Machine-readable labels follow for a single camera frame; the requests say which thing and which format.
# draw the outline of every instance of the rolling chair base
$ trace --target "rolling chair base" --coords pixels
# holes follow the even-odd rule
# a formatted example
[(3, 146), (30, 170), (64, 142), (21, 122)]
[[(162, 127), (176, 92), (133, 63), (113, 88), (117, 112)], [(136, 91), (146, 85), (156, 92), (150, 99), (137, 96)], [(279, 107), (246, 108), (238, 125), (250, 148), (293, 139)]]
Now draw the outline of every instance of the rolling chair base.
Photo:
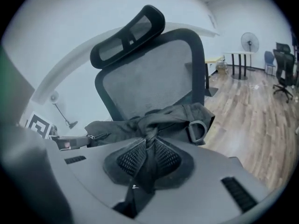
[(287, 103), (289, 103), (289, 100), (290, 100), (290, 97), (289, 97), (289, 95), (291, 96), (291, 100), (293, 99), (293, 95), (285, 88), (285, 87), (283, 87), (283, 86), (280, 86), (280, 85), (277, 85), (277, 84), (274, 84), (273, 85), (273, 89), (275, 88), (275, 87), (278, 87), (279, 89), (278, 90), (275, 90), (274, 92), (273, 92), (273, 95), (275, 95), (277, 92), (279, 92), (279, 91), (282, 91), (285, 95), (286, 95), (286, 97), (288, 98), (287, 99)]

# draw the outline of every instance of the buckle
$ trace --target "buckle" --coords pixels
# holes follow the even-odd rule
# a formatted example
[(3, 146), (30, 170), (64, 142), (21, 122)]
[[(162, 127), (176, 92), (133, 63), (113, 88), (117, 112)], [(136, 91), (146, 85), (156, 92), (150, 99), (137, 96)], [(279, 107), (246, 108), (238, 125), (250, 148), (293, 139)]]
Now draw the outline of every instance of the buckle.
[[(194, 133), (194, 130), (192, 128), (193, 125), (201, 125), (204, 128), (204, 134), (199, 139), (196, 139), (196, 137), (195, 137), (195, 133)], [(204, 138), (206, 136), (206, 133), (207, 133), (207, 127), (206, 127), (204, 122), (202, 122), (200, 120), (192, 121), (192, 122), (189, 123), (189, 126), (187, 128), (188, 128), (188, 131), (189, 131), (190, 139), (193, 143), (196, 144), (196, 143), (202, 142), (204, 140)]]

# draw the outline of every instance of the mesh panel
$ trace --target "mesh panel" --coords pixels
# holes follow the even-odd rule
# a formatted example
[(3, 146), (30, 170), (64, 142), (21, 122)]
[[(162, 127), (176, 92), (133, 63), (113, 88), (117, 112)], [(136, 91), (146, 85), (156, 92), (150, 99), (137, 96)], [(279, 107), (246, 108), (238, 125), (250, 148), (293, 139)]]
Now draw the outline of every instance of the mesh panel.
[(158, 166), (158, 178), (168, 175), (175, 171), (180, 163), (180, 156), (170, 148), (156, 142), (156, 161)]
[(103, 85), (124, 118), (144, 116), (173, 105), (192, 90), (191, 60), (185, 41), (171, 41), (113, 70)]
[(99, 49), (100, 58), (105, 61), (123, 50), (121, 39), (115, 38)]
[(130, 31), (136, 40), (140, 39), (151, 29), (151, 23), (146, 16), (143, 16), (136, 24), (134, 24)]
[(127, 174), (134, 177), (136, 171), (139, 170), (146, 158), (146, 147), (145, 143), (142, 143), (123, 155), (119, 156), (116, 160), (118, 166), (121, 167)]

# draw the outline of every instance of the wooden table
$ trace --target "wooden table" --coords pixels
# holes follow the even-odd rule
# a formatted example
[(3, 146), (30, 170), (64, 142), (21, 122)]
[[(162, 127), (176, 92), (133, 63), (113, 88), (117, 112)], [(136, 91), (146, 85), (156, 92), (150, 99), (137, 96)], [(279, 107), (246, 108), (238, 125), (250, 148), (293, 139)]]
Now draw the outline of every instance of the wooden table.
[(205, 96), (213, 97), (215, 93), (218, 91), (218, 88), (210, 87), (209, 83), (209, 70), (208, 70), (208, 64), (217, 63), (223, 58), (223, 56), (213, 57), (213, 58), (207, 58), (205, 59), (206, 64), (206, 89), (205, 89)]
[[(239, 80), (247, 80), (246, 77), (246, 55), (252, 55), (254, 52), (249, 52), (249, 51), (229, 51), (229, 52), (223, 52), (224, 54), (231, 54), (232, 55), (232, 62), (233, 62), (233, 74), (232, 78), (233, 79), (239, 79)], [(234, 59), (234, 54), (239, 55), (239, 74), (235, 75), (235, 59)], [(244, 76), (241, 76), (242, 69), (241, 69), (241, 55), (244, 55)]]

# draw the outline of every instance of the black office chair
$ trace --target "black office chair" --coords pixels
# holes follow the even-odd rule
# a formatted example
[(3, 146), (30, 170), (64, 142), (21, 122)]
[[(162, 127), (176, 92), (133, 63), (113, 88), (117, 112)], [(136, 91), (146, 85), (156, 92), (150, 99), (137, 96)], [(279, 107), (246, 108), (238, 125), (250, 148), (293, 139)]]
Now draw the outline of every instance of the black office chair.
[[(287, 86), (293, 85), (293, 68), (295, 63), (295, 56), (290, 54), (291, 49), (287, 44), (280, 44), (277, 43), (276, 45), (277, 49), (273, 50), (275, 59), (277, 61), (277, 72), (276, 77), (278, 79), (279, 84), (273, 85), (273, 89), (275, 87), (278, 88), (278, 90), (275, 90), (273, 94), (276, 94), (277, 92), (282, 91), (286, 97), (287, 97), (287, 103), (289, 103), (290, 97), (291, 100), (293, 99), (293, 95), (286, 89)], [(282, 71), (285, 71), (285, 77), (282, 78)]]
[[(148, 11), (148, 14), (157, 13), (154, 9)], [(143, 34), (139, 39), (152, 38), (130, 50), (135, 43), (132, 41), (123, 51), (126, 54), (119, 59), (115, 46), (108, 44), (118, 37), (127, 38), (122, 41), (132, 35), (136, 37), (136, 30), (122, 29), (92, 49), (92, 65), (102, 69), (95, 79), (95, 86), (113, 121), (141, 117), (170, 105), (204, 104), (205, 61), (201, 39), (188, 29), (160, 35), (161, 29), (157, 27), (165, 25), (163, 18), (156, 15), (154, 21), (147, 19), (147, 23), (139, 23), (139, 31), (144, 31), (139, 32)], [(111, 62), (103, 59), (104, 52), (112, 54), (106, 58)]]

